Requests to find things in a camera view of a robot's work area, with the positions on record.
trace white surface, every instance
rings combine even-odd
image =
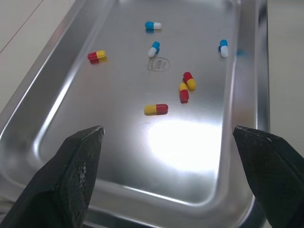
[[[41,2],[42,0],[0,1],[0,52]]]
[[[268,8],[271,132],[304,156],[304,1]]]
[[[19,0],[19,3],[24,2],[25,4],[26,2],[26,4],[35,7],[31,8],[32,12],[27,13],[30,16],[29,18],[28,16],[23,17],[24,21],[22,23],[19,22],[19,19],[16,23],[11,21],[11,15],[18,14],[19,7],[22,4],[16,4],[16,0],[0,0],[0,9],[3,10],[6,7],[10,11],[8,14],[0,14],[0,21],[8,23],[5,26],[6,28],[9,28],[12,22],[12,25],[14,25],[12,31],[17,32],[19,28],[15,24],[21,24],[22,26],[28,18],[0,53],[0,111],[3,110],[74,1],[43,0],[37,7],[39,2],[36,6],[34,4],[37,3],[37,0]],[[0,44],[7,40],[8,37],[1,32]]]

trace pill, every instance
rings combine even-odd
[[[158,22],[153,22],[153,21],[147,21],[145,23],[145,27],[147,29],[161,29],[162,28],[162,24],[158,23]]]
[[[106,57],[106,55],[105,55],[105,51],[103,51],[103,50],[96,51],[96,52],[93,52],[93,53],[90,53],[87,55],[87,58],[89,60],[95,60],[95,59],[104,58],[104,57]]]
[[[195,89],[196,83],[195,83],[195,81],[194,81],[192,75],[190,74],[190,72],[186,72],[186,73],[184,74],[184,79],[185,79],[185,81],[186,81],[186,83],[187,83],[189,89],[191,89],[191,90]]]
[[[228,43],[225,39],[220,41],[220,53],[223,57],[228,56]]]
[[[187,90],[187,85],[185,83],[180,84],[180,102],[187,103],[189,100],[189,93]]]
[[[168,105],[166,104],[152,104],[145,106],[144,113],[145,115],[161,115],[168,112]]]
[[[153,57],[155,53],[160,49],[159,42],[154,42],[150,50],[148,51],[148,56]]]

